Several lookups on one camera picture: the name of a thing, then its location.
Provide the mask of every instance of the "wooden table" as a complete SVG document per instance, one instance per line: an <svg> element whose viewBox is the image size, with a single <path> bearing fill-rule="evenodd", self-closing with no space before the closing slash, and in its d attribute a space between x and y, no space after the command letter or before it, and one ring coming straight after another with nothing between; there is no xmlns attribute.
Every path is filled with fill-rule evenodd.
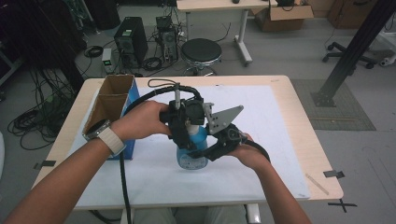
<svg viewBox="0 0 396 224"><path fill-rule="evenodd" d="M248 53L248 49L244 43L245 28L248 19L248 11L252 8L265 8L269 7L269 1L262 0L240 0L238 4L234 4L232 0L177 0L177 9L186 13L186 26L187 26L187 39L191 38L191 28L190 28L190 14L192 12L199 11L220 11L220 10L231 10L240 9L242 10L241 16L241 26L239 29L239 35L235 36L235 42L238 48L241 50L245 66L252 63L253 60Z"/></svg>
<svg viewBox="0 0 396 224"><path fill-rule="evenodd" d="M332 170L318 138L306 116L290 80L285 76L232 76L232 77L168 77L183 85L268 85L272 88L281 116L284 119L290 141L304 172L305 181L311 193L309 200L333 200L343 197L343 191L336 177L325 177L323 172ZM149 78L138 77L138 87L147 87ZM47 161L60 164L69 152L76 132L85 116L92 97L103 83L102 78L85 81L78 98L62 127ZM46 176L53 167L43 166L35 184Z"/></svg>

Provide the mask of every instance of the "forearm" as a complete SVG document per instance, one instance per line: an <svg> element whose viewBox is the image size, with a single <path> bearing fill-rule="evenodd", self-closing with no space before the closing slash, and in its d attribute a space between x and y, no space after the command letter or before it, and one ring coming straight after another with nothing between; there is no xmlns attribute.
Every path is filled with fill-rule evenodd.
<svg viewBox="0 0 396 224"><path fill-rule="evenodd" d="M264 156L260 160L260 165L254 171L262 183L275 223L310 223L271 163Z"/></svg>
<svg viewBox="0 0 396 224"><path fill-rule="evenodd" d="M91 140L39 182L5 223L63 223L109 155L104 142Z"/></svg>

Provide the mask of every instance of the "watch face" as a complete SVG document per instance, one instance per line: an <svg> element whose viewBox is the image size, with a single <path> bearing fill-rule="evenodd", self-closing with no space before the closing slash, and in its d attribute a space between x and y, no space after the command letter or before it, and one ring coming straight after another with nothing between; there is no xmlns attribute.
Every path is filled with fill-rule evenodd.
<svg viewBox="0 0 396 224"><path fill-rule="evenodd" d="M102 125L104 125L106 123L106 119L102 119L100 121L98 121L97 123L93 124L93 126L87 131L87 134L92 134L94 132L96 132L96 130L98 130L100 127L102 127Z"/></svg>

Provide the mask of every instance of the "black round stool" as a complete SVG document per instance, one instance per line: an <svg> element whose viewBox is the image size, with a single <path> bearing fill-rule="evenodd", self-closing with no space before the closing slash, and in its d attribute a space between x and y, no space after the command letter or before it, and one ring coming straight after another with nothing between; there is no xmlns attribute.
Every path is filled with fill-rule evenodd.
<svg viewBox="0 0 396 224"><path fill-rule="evenodd" d="M220 62L221 47L212 40L197 38L187 41L181 46L181 58L190 66L187 71L192 70L195 76L200 76L207 68L212 72L205 76L216 75L216 71L210 65Z"/></svg>

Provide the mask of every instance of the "blue bottle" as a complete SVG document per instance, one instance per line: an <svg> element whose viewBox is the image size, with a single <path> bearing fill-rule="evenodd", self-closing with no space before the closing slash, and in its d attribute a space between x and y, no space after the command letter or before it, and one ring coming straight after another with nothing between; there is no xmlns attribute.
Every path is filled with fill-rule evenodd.
<svg viewBox="0 0 396 224"><path fill-rule="evenodd" d="M196 145L197 150L207 149L207 132L206 129L199 125L191 125L187 128L190 140ZM190 150L185 148L177 148L177 163L186 170L199 170L207 166L208 159L205 157L193 159L188 153Z"/></svg>

